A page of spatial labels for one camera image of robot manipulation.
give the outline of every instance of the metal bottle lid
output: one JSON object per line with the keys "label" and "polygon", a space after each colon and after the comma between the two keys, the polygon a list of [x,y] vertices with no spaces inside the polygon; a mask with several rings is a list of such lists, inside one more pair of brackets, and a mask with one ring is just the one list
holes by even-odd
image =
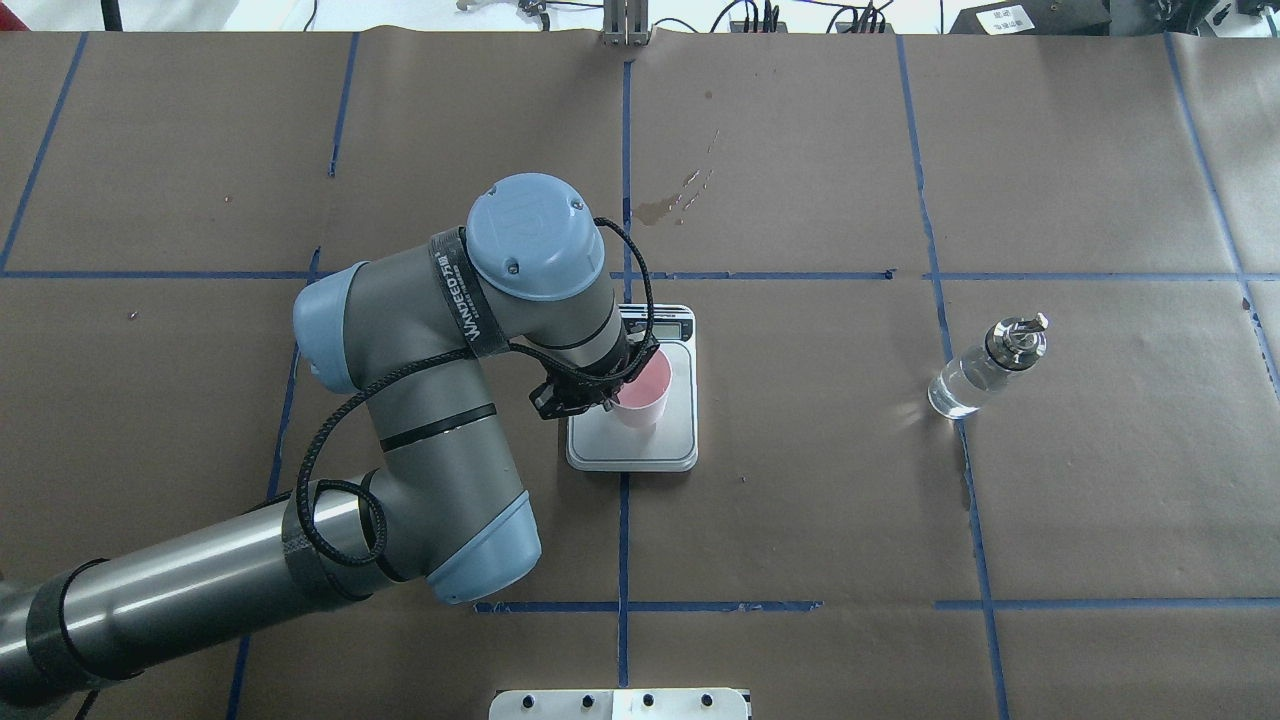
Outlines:
{"label": "metal bottle lid", "polygon": [[1027,370],[1048,348],[1047,328],[1048,318],[1043,313],[1034,318],[1005,318],[987,332],[987,352],[1006,370]]}

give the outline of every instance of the scale platform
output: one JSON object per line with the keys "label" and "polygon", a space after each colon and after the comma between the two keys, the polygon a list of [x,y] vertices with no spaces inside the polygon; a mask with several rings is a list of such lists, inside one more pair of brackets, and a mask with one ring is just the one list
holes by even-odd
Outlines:
{"label": "scale platform", "polygon": [[[627,332],[644,329],[645,306],[622,305]],[[694,314],[684,305],[654,306],[654,336],[671,360],[667,410],[650,428],[623,425],[596,406],[568,419],[564,455],[579,470],[684,473],[698,462],[698,354]]]}

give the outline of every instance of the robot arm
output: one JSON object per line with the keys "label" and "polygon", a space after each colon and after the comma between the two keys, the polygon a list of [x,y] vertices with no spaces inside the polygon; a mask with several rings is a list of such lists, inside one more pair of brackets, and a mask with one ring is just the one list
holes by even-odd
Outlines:
{"label": "robot arm", "polygon": [[[577,192],[525,174],[483,195],[466,228],[308,286],[294,332],[329,389],[355,392],[415,360],[460,357],[367,401],[387,466],[351,482],[376,498],[380,528],[364,498],[321,495],[339,483],[303,486],[312,532],[370,561],[319,552],[291,497],[36,588],[5,594],[0,585],[0,716],[413,578],[426,577],[448,603],[522,578],[541,547],[477,356],[524,336],[548,370],[530,397],[541,416],[607,404],[622,370],[637,373],[655,343],[623,334],[603,266],[603,240]],[[613,379],[584,383],[571,369]],[[383,552],[371,553],[378,530]]]}

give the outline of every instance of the cup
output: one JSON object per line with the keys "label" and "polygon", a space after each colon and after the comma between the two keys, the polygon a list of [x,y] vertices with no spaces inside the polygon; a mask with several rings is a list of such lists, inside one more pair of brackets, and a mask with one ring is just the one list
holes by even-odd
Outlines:
{"label": "cup", "polygon": [[671,360],[658,348],[635,380],[622,386],[613,415],[628,428],[644,429],[662,418],[671,392]]}

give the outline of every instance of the white label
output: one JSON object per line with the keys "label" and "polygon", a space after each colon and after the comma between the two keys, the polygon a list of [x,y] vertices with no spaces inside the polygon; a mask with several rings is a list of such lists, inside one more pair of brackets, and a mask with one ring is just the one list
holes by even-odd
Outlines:
{"label": "white label", "polygon": [[982,29],[987,31],[987,35],[1009,35],[1010,32],[1036,28],[1021,5],[978,13],[978,22],[982,23]]}

